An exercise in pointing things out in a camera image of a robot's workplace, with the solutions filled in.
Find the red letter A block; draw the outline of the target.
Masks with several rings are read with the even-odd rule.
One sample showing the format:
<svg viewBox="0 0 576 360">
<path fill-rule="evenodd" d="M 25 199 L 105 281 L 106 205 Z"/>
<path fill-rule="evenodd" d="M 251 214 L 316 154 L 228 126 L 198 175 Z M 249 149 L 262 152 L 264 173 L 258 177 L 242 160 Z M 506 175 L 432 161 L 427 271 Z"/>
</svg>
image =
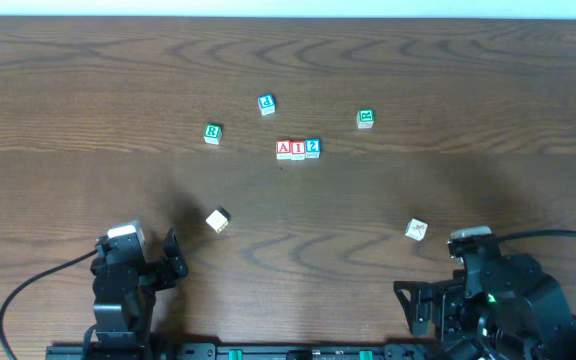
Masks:
<svg viewBox="0 0 576 360">
<path fill-rule="evenodd" d="M 291 140 L 277 140 L 276 141 L 276 159 L 277 160 L 291 160 L 292 159 L 292 149 Z"/>
</svg>

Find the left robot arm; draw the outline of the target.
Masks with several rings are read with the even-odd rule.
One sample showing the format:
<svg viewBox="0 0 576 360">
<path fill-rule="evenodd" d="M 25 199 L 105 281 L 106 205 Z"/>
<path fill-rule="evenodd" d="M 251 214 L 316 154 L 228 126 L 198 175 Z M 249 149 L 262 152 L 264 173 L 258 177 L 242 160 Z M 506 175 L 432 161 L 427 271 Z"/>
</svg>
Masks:
<svg viewBox="0 0 576 360">
<path fill-rule="evenodd" d="M 83 359 L 158 359 L 165 351 L 151 335 L 156 293 L 188 275 L 176 232 L 163 241 L 164 255 L 145 258 L 145 237 L 137 224 L 110 229 L 97 240 L 94 275 L 95 324 L 84 338 Z"/>
</svg>

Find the red letter I block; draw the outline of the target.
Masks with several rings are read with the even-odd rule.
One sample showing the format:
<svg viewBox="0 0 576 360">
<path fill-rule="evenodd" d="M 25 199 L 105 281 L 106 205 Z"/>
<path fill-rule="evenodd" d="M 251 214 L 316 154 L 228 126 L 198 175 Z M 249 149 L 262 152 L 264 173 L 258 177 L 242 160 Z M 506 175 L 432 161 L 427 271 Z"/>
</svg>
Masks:
<svg viewBox="0 0 576 360">
<path fill-rule="evenodd" d="M 291 159 L 295 161 L 304 160 L 306 158 L 306 147 L 304 140 L 293 140 L 290 142 L 290 155 Z"/>
</svg>

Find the blue number 2 block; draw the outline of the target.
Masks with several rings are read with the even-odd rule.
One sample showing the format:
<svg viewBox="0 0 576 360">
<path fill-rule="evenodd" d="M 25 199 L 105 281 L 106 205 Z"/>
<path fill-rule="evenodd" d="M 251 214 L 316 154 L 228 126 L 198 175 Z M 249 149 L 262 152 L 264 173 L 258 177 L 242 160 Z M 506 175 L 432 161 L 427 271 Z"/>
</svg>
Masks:
<svg viewBox="0 0 576 360">
<path fill-rule="evenodd" d="M 319 158 L 321 155 L 321 140 L 319 138 L 310 138 L 304 141 L 305 156 L 307 159 Z"/>
</svg>

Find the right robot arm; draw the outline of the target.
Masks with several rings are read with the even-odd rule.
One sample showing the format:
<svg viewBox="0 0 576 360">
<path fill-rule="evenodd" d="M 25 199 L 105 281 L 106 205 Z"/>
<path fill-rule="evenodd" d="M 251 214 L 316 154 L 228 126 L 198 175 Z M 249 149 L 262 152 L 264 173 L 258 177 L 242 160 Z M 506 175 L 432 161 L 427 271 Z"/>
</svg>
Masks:
<svg viewBox="0 0 576 360">
<path fill-rule="evenodd" d="M 576 315 L 529 255 L 467 255 L 450 280 L 393 290 L 413 336 L 434 326 L 428 359 L 576 359 Z"/>
</svg>

